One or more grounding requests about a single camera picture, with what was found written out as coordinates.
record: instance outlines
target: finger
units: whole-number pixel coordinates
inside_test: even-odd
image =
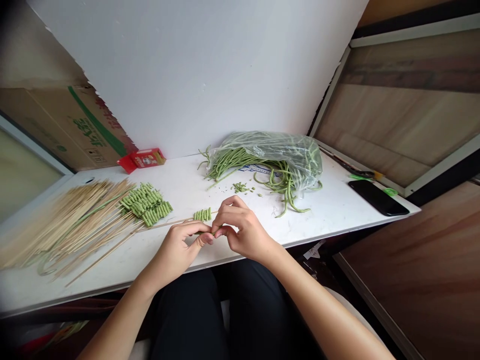
[[[237,208],[242,208],[242,209],[248,209],[249,207],[247,204],[244,203],[244,201],[238,196],[238,195],[233,195],[230,196],[229,198],[226,198],[221,202],[221,205],[233,205],[234,207]]]
[[[228,246],[230,249],[236,252],[237,245],[239,244],[239,236],[237,232],[231,226],[222,226],[216,233],[215,239],[219,236],[225,235],[226,239],[228,240]]]
[[[219,213],[233,213],[233,214],[246,214],[250,210],[247,208],[242,208],[242,207],[236,207],[236,206],[228,206],[228,205],[222,205],[218,209]]]
[[[243,220],[245,215],[243,213],[222,212],[216,215],[215,220],[211,223],[211,232],[216,233],[223,224],[233,225],[240,230],[243,229]]]
[[[200,250],[205,246],[205,244],[209,244],[213,241],[214,236],[209,232],[204,232],[203,234],[199,235],[194,242],[188,247],[188,253],[191,256],[192,261],[197,257]]]
[[[212,232],[212,228],[201,221],[190,221],[187,223],[173,225],[170,228],[170,230],[175,232],[177,236],[182,238],[182,240],[185,240],[187,236],[191,236],[196,232],[202,232],[202,233]]]

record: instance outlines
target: red package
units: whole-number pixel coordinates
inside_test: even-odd
[[[135,169],[150,168],[165,164],[167,159],[164,158],[158,147],[132,152],[130,155],[122,157],[117,161],[128,174]]]

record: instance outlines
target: forearm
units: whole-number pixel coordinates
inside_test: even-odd
[[[152,299],[135,281],[78,359],[128,359]]]
[[[295,302],[330,360],[393,359],[390,352],[281,246],[264,264]]]

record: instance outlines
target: white table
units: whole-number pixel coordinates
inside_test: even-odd
[[[275,218],[283,210],[284,205],[280,202],[283,196],[269,194],[270,190],[265,186],[254,180],[249,181],[253,178],[253,172],[237,171],[206,191],[212,182],[203,180],[205,166],[197,171],[198,164],[203,160],[201,155],[171,159],[163,166],[138,169],[131,175],[126,175],[118,166],[82,171],[64,181],[54,191],[53,196],[84,184],[92,177],[96,180],[121,181],[129,176],[132,182],[152,183],[161,191],[164,199],[171,203],[174,211],[166,219],[161,219],[159,222],[161,224],[191,217],[200,209],[211,207],[216,210],[224,199],[234,195],[234,191],[230,189],[232,183],[246,182],[247,187],[253,186],[256,190],[254,193],[248,192],[247,195],[240,194],[241,198],[255,211],[268,233],[284,247],[393,222],[420,211],[418,207],[397,195],[394,198],[405,206],[410,214],[383,216],[347,185],[351,180],[349,173],[322,153],[323,173],[320,179],[323,189],[307,191],[304,199],[295,201],[298,208],[311,208],[311,211],[298,213],[288,210],[283,217]],[[257,178],[266,179],[267,176],[259,173]],[[0,301],[3,316],[21,314],[128,287],[154,256],[168,230],[169,226],[164,226],[137,233],[69,287],[65,285],[125,235],[102,247],[67,277],[60,277],[52,282],[53,275],[39,276],[35,265],[1,271]],[[205,269],[241,258],[230,250],[227,239],[222,236],[215,240],[213,246],[205,246],[201,250],[188,271]]]

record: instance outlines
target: clear plastic bag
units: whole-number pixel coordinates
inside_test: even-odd
[[[210,150],[210,170],[222,155],[237,148],[263,160],[285,160],[292,174],[297,195],[317,185],[322,173],[320,149],[311,137],[284,132],[234,132],[215,149]]]

